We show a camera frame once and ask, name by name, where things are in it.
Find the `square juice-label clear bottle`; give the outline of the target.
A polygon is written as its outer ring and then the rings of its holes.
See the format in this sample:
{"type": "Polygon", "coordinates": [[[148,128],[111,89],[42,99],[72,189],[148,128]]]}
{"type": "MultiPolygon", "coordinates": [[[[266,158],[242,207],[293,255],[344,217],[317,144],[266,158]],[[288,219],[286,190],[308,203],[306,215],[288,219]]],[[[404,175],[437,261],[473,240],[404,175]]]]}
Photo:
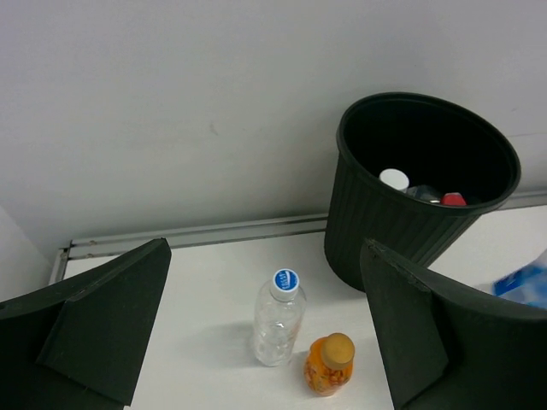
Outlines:
{"type": "Polygon", "coordinates": [[[546,309],[546,251],[520,269],[477,289],[511,302],[546,309]]]}

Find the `large red-label clear bottle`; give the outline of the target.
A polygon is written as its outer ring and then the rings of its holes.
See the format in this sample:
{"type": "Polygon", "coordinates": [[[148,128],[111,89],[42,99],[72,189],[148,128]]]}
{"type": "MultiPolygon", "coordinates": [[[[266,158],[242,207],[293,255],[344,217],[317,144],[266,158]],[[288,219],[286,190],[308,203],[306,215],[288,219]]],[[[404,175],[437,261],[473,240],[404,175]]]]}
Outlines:
{"type": "Polygon", "coordinates": [[[466,206],[467,202],[459,192],[442,193],[430,185],[417,185],[409,187],[406,193],[420,201],[445,206],[466,206]]]}

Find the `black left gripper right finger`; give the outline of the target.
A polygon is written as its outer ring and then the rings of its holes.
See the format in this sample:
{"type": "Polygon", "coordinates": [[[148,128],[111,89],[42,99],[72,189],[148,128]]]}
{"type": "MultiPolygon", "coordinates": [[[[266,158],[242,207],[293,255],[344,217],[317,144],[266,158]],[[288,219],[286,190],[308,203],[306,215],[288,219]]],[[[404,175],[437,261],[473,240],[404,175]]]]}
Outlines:
{"type": "Polygon", "coordinates": [[[360,264],[396,409],[544,409],[546,312],[366,240],[360,264]]]}

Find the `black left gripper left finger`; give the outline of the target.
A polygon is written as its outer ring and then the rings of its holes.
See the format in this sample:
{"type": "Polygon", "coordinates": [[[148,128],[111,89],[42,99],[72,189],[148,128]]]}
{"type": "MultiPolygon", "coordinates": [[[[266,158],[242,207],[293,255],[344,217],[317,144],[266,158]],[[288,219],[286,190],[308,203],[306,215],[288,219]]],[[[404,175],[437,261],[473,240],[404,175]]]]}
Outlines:
{"type": "Polygon", "coordinates": [[[157,238],[1,304],[3,409],[123,409],[132,403],[168,276],[157,238]]]}

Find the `tall clear blue-cap bottle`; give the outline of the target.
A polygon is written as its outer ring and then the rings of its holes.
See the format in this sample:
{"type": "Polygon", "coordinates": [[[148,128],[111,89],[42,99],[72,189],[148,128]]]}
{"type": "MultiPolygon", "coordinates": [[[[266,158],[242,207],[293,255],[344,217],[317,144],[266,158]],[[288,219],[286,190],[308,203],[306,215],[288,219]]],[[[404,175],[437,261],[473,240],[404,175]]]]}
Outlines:
{"type": "Polygon", "coordinates": [[[298,274],[278,270],[256,297],[252,347],[264,366],[280,366],[292,355],[303,322],[307,297],[298,274]]]}

